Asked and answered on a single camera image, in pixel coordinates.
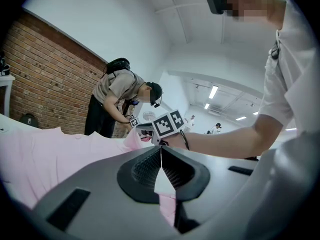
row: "hand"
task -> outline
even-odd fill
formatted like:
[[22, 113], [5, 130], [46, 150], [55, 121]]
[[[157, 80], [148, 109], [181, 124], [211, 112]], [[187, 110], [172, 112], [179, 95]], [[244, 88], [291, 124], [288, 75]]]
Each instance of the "hand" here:
[[132, 130], [132, 126], [130, 123], [126, 123], [125, 128], [128, 130], [128, 133], [130, 133], [130, 131]]
[[180, 148], [186, 150], [186, 144], [180, 133], [176, 133], [162, 139], [167, 142], [169, 147]]

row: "black pants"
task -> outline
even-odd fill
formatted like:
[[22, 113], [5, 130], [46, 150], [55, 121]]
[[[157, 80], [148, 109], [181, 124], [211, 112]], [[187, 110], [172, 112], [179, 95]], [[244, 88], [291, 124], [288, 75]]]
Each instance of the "black pants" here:
[[84, 135], [97, 132], [103, 137], [111, 138], [114, 133], [116, 121], [104, 110], [102, 104], [91, 96], [88, 114], [86, 115]]

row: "beige t-shirt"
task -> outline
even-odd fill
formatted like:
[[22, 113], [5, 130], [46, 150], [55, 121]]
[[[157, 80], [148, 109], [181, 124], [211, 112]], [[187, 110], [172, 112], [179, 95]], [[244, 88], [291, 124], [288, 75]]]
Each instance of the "beige t-shirt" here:
[[137, 96], [140, 86], [145, 81], [132, 71], [122, 69], [106, 74], [97, 83], [92, 94], [102, 104], [111, 90], [119, 100], [130, 100]]

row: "white wall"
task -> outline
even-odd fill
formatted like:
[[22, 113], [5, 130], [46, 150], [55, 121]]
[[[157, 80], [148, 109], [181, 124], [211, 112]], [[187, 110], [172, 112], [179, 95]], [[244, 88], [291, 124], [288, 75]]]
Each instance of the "white wall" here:
[[142, 0], [27, 0], [23, 7], [108, 62], [127, 58], [146, 81], [171, 46]]
[[147, 120], [144, 120], [143, 114], [144, 112], [149, 112], [149, 111], [153, 112], [156, 118], [168, 112], [168, 110], [166, 110], [162, 106], [155, 108], [151, 106], [150, 103], [141, 103], [141, 104], [139, 103], [139, 105], [135, 108], [134, 113], [139, 118], [141, 124], [148, 123]]
[[[211, 81], [208, 80], [210, 76], [216, 78], [215, 81], [228, 80], [262, 95], [267, 56], [243, 44], [192, 42], [173, 46], [166, 68], [171, 75], [179, 72], [196, 73]], [[249, 89], [242, 91], [255, 95]]]
[[171, 110], [179, 109], [181, 116], [184, 116], [190, 102], [187, 98], [182, 79], [179, 76], [169, 75], [167, 71], [164, 71], [158, 83], [163, 90], [162, 101]]
[[285, 143], [293, 138], [297, 137], [297, 131], [283, 131], [280, 133], [278, 138], [276, 138], [275, 142], [272, 144], [270, 149], [276, 149], [278, 148], [282, 143]]
[[238, 125], [226, 121], [220, 116], [209, 114], [204, 108], [193, 105], [190, 105], [186, 113], [187, 119], [191, 118], [191, 116], [194, 116], [194, 126], [190, 131], [192, 133], [205, 134], [217, 123], [221, 124], [221, 133], [227, 133], [240, 128]]

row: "person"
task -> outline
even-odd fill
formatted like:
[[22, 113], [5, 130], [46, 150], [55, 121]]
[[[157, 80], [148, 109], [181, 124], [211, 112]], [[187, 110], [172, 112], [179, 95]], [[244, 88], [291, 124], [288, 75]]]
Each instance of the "person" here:
[[[249, 16], [276, 28], [276, 43], [265, 66], [263, 99], [251, 127], [218, 135], [186, 133], [189, 149], [244, 159], [261, 156], [293, 118], [298, 134], [319, 131], [319, 47], [298, 6], [292, 0], [227, 0], [227, 7], [239, 20]], [[179, 134], [163, 140], [169, 146], [186, 148]]]
[[211, 129], [210, 134], [211, 134], [211, 135], [219, 134], [219, 133], [220, 133], [219, 129], [221, 129], [221, 128], [222, 128], [222, 127], [221, 127], [221, 123], [218, 122], [218, 123]]
[[195, 116], [191, 116], [191, 118], [188, 120], [188, 119], [184, 119], [186, 120], [187, 124], [185, 125], [185, 128], [184, 128], [184, 132], [185, 133], [188, 133], [190, 132], [191, 128], [195, 125]]
[[[130, 132], [128, 105], [138, 100], [150, 103], [155, 107], [156, 100], [162, 96], [162, 88], [154, 82], [145, 82], [130, 70], [129, 61], [125, 58], [116, 59], [106, 65], [107, 73], [93, 89], [88, 113], [85, 121], [84, 134], [97, 132], [111, 138], [116, 121], [123, 124]], [[121, 114], [118, 110], [119, 101], [125, 100]]]

